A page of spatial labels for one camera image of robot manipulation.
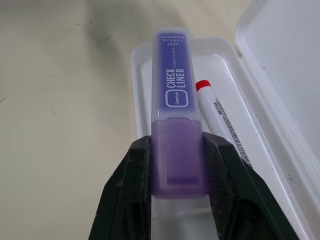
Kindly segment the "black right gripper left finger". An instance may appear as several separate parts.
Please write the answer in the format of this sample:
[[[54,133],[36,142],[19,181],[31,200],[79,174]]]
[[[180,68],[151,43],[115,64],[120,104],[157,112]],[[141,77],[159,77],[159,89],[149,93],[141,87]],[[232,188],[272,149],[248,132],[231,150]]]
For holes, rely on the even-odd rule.
[[[151,137],[134,141],[105,184],[90,240],[151,239]]]

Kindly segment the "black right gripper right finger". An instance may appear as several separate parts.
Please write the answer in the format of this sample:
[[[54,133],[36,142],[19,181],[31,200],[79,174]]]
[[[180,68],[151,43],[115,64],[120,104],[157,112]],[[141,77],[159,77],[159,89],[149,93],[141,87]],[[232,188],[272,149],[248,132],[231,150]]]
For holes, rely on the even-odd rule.
[[[220,240],[297,240],[265,181],[223,137],[203,132],[209,201]]]

